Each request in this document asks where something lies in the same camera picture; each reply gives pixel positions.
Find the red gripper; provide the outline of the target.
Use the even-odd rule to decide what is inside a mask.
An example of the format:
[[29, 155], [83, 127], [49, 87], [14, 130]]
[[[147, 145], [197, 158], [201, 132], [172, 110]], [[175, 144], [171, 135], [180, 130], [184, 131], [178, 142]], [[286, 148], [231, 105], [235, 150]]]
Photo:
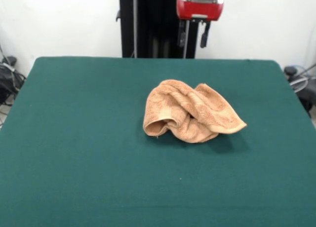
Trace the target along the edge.
[[179, 20], [178, 46], [184, 46], [186, 40], [186, 21], [201, 20], [205, 29], [201, 35], [200, 47], [207, 46], [209, 21], [217, 21], [224, 8], [224, 0], [176, 0], [176, 12]]

